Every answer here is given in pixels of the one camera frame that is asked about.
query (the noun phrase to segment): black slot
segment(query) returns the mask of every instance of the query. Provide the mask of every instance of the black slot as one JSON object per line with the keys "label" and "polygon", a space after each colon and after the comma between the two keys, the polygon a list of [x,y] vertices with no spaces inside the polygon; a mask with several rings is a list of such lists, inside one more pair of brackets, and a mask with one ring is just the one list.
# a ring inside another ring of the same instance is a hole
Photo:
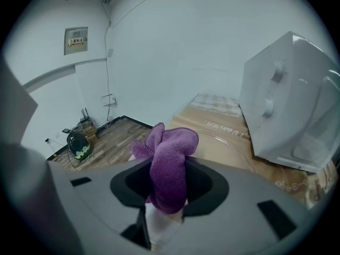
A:
{"label": "black slot", "polygon": [[89,179],[88,177],[81,177],[81,178],[77,178],[76,180],[71,180],[71,184],[73,187],[85,184],[92,181],[91,179]]}
{"label": "black slot", "polygon": [[296,225],[274,201],[264,201],[258,203],[257,206],[280,240],[296,229]]}
{"label": "black slot", "polygon": [[140,245],[141,247],[151,250],[147,223],[145,220],[145,207],[139,211],[136,224],[129,226],[121,233],[121,236]]}

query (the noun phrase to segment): purple cloth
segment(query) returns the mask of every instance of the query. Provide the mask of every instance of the purple cloth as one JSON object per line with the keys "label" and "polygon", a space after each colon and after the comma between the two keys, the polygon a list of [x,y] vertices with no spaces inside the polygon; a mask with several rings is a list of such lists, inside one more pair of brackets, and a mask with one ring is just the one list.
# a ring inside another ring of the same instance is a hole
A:
{"label": "purple cloth", "polygon": [[132,141],[131,149],[136,159],[154,158],[150,168],[153,189],[146,202],[174,214],[186,201],[185,157],[196,151],[198,135],[184,127],[164,129],[163,123],[155,125],[145,144]]}

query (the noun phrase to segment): wooden floor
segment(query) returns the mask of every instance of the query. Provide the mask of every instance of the wooden floor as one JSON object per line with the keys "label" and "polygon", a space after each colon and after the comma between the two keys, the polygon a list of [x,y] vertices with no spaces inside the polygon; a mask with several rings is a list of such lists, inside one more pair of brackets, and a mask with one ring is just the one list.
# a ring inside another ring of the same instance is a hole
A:
{"label": "wooden floor", "polygon": [[[97,133],[98,141],[93,147],[93,152],[84,159],[76,168],[74,168],[67,157],[67,150],[57,158],[57,162],[61,164],[66,172],[85,171],[105,166],[123,163],[129,160],[132,155],[130,144],[132,140],[140,140],[145,142],[150,129],[134,123],[128,119],[122,119],[115,122],[109,128],[101,130]],[[76,166],[78,160],[69,156],[72,164]]]}

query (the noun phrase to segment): white appliance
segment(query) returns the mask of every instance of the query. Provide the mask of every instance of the white appliance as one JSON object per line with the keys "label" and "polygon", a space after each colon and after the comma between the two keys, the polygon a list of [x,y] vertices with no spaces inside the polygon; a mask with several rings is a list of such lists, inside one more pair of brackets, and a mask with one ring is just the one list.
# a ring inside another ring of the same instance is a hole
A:
{"label": "white appliance", "polygon": [[254,154],[317,172],[340,143],[339,67],[288,32],[246,62],[240,106]]}

